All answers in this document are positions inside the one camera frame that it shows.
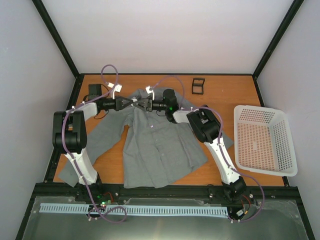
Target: gray shirt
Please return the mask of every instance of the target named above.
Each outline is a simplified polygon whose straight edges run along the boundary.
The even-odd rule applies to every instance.
[[[156,100],[162,99],[165,89],[155,88]],[[177,92],[175,94],[180,103],[181,95]],[[138,89],[129,98],[141,99],[147,96],[145,90]],[[187,100],[181,106],[186,109],[194,107]],[[158,116],[156,111],[145,112],[128,106],[120,111],[110,110],[88,135],[86,149],[92,164],[121,139],[125,125],[129,126],[123,148],[125,188],[161,188],[183,178],[208,161],[188,123],[170,123],[166,117]],[[225,135],[223,139],[227,148],[233,144]],[[70,162],[67,162],[59,178],[71,186],[78,182]]]

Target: white panel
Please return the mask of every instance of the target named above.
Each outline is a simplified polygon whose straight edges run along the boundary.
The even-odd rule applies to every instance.
[[[0,233],[12,240],[53,150],[74,83],[32,1],[0,1]]]
[[[287,113],[298,186],[316,239],[320,239],[320,1],[304,1],[258,79],[268,107]]]
[[[251,74],[292,0],[43,2],[81,73]]]

